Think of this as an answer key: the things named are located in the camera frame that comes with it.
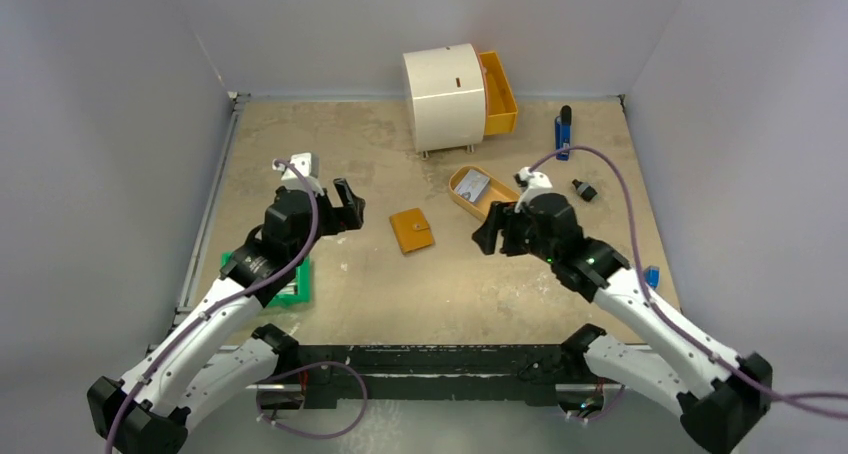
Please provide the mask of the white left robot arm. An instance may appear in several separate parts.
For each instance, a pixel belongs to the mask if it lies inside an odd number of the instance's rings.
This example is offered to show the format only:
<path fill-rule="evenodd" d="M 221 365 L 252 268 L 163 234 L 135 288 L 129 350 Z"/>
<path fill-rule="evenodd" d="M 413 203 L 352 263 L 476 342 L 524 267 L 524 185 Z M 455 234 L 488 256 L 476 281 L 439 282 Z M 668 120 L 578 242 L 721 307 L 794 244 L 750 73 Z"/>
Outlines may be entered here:
<path fill-rule="evenodd" d="M 301 381 L 332 364 L 304 362 L 299 342 L 273 324 L 257 327 L 230 353 L 220 349 L 295 279 L 321 237 L 363 226 L 364 199 L 344 178 L 333 185 L 338 206 L 312 177 L 279 187 L 263 222 L 229 255 L 186 319 L 120 378 L 92 384 L 87 401 L 106 452 L 177 453 L 202 420 L 248 385 Z"/>

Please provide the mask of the silver VIP credit card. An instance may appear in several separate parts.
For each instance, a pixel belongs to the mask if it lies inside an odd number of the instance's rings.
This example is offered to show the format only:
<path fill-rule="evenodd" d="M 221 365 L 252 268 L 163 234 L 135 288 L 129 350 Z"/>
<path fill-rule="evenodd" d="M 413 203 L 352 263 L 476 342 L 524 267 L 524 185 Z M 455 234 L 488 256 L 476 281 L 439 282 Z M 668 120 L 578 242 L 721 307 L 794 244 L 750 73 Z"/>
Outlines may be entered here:
<path fill-rule="evenodd" d="M 487 174 L 469 169 L 454 187 L 454 192 L 469 203 L 476 204 L 487 192 L 490 180 Z"/>

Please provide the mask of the orange leather card holder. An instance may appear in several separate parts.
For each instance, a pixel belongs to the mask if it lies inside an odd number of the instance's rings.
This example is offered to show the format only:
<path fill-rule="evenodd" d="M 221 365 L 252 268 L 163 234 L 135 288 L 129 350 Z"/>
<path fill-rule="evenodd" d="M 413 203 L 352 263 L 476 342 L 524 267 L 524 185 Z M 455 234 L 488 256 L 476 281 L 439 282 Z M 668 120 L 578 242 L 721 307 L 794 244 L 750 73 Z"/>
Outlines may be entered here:
<path fill-rule="evenodd" d="M 407 255 L 432 246 L 435 239 L 428 220 L 420 208 L 408 209 L 389 217 L 399 249 Z"/>

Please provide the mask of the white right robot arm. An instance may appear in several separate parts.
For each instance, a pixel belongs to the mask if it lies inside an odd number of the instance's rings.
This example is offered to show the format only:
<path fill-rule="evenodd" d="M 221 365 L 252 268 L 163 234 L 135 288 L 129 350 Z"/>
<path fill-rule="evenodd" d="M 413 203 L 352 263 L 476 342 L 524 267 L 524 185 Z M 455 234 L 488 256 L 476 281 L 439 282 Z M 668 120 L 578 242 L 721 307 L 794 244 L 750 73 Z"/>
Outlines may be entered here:
<path fill-rule="evenodd" d="M 472 239 L 485 255 L 532 255 L 547 262 L 561 285 L 623 322 L 655 353 L 630 351 L 598 333 L 562 353 L 569 378 L 597 374 L 624 383 L 676 415 L 709 453 L 733 452 L 768 413 L 769 400 L 751 384 L 771 386 L 771 364 L 757 353 L 741 356 L 662 297 L 641 292 L 640 274 L 609 244 L 584 235 L 563 195 L 494 202 Z"/>

